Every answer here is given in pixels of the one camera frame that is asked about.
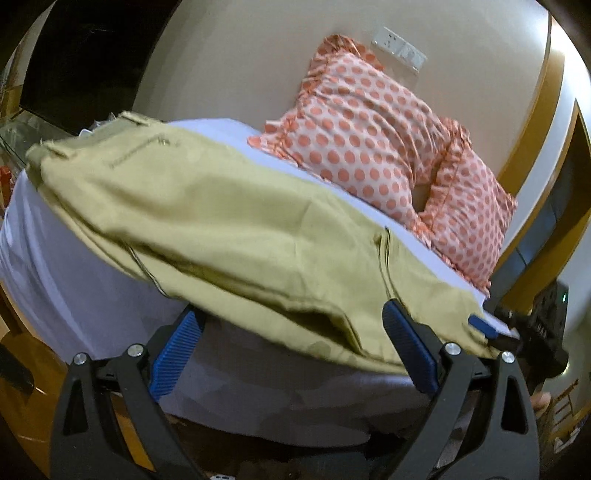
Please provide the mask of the khaki green pants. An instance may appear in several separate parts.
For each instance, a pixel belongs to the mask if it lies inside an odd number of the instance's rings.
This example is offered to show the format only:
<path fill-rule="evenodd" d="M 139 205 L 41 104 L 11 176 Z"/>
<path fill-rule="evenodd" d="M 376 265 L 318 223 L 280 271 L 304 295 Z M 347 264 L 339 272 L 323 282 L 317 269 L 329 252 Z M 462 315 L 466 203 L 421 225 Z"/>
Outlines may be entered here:
<path fill-rule="evenodd" d="M 440 340 L 492 356 L 468 322 L 475 295 L 325 185 L 130 112 L 26 158 L 31 183 L 98 257 L 274 344 L 401 373 L 382 320 L 396 299 Z"/>

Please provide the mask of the small polka dot pillow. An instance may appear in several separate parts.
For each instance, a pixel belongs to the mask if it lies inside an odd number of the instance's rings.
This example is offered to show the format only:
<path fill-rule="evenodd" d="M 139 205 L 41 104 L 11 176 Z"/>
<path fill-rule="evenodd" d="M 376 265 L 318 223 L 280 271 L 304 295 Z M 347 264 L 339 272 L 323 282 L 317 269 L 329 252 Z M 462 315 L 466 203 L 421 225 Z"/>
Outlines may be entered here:
<path fill-rule="evenodd" d="M 487 295 L 517 200 L 474 151 L 469 131 L 450 118 L 442 123 L 451 141 L 419 216 L 431 248 Z"/>

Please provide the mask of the large polka dot pillow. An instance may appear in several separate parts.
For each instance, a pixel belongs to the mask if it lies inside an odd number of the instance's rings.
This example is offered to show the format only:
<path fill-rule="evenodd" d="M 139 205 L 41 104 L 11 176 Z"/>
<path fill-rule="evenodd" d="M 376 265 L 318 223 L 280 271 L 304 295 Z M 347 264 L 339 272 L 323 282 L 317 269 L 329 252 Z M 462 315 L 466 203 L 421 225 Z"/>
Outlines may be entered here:
<path fill-rule="evenodd" d="M 429 242 L 413 191 L 430 183 L 451 132 L 352 38 L 325 38 L 294 107 L 247 142 L 342 188 Z"/>

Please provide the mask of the white wall socket panel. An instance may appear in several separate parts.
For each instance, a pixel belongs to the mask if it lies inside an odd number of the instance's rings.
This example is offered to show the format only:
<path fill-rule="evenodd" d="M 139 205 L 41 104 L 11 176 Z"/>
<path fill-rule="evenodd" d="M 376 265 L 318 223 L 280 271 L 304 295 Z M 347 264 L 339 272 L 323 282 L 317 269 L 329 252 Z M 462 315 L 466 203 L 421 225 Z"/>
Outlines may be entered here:
<path fill-rule="evenodd" d="M 381 27 L 376 32 L 372 44 L 399 60 L 415 73 L 419 73 L 428 60 L 421 50 L 387 27 Z"/>

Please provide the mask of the wooden door frame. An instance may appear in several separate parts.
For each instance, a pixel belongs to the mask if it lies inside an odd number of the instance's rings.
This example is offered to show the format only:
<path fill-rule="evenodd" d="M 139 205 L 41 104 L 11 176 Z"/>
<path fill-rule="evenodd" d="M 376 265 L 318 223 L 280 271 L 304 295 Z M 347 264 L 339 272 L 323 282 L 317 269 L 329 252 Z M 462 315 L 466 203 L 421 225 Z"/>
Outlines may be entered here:
<path fill-rule="evenodd" d="M 570 270 L 584 263 L 590 235 L 590 78 L 567 33 L 548 17 L 533 104 L 499 174 L 518 202 L 491 293 L 509 308 L 527 311 L 554 279 L 581 300 Z"/>

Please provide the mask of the black television screen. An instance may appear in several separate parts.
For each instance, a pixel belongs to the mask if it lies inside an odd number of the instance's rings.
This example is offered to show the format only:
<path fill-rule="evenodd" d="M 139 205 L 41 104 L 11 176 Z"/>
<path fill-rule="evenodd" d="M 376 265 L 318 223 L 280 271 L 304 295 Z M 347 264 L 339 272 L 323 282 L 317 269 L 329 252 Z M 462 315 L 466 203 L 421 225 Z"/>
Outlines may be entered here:
<path fill-rule="evenodd" d="M 57 1 L 24 78 L 20 107 L 65 132 L 132 108 L 176 0 Z"/>

